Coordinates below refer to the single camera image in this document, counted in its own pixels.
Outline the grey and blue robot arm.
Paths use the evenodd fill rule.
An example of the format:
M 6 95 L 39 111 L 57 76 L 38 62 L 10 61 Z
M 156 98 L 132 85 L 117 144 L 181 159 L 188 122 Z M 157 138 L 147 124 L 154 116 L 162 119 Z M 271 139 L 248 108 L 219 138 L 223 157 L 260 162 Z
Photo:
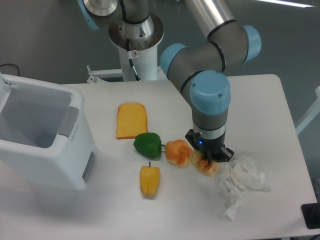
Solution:
M 181 43 L 161 55 L 162 21 L 147 0 L 80 0 L 92 29 L 108 27 L 117 47 L 124 81 L 151 81 L 161 68 L 191 107 L 193 127 L 186 134 L 191 146 L 209 163 L 228 162 L 234 152 L 225 146 L 230 83 L 224 70 L 256 57 L 262 47 L 252 26 L 241 26 L 223 0 L 189 0 L 187 6 L 207 42 L 196 49 Z

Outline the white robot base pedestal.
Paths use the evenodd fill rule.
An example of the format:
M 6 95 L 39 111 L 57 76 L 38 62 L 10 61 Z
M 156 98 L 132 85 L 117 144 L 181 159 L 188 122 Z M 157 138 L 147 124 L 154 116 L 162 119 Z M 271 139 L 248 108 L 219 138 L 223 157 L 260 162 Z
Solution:
M 136 75 L 141 81 L 157 80 L 158 47 L 154 46 L 145 50 L 130 50 L 118 47 L 120 65 L 125 82 L 136 81 Z M 136 75 L 129 67 L 136 68 Z

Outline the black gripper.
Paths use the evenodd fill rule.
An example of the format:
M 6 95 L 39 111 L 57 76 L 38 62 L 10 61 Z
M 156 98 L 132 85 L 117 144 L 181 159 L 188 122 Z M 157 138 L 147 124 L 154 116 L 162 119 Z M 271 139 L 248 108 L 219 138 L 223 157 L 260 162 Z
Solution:
M 190 129 L 185 138 L 194 150 L 200 152 L 201 159 L 206 162 L 206 165 L 213 162 L 229 162 L 235 154 L 225 145 L 225 133 L 217 138 L 205 139 L 200 133 Z

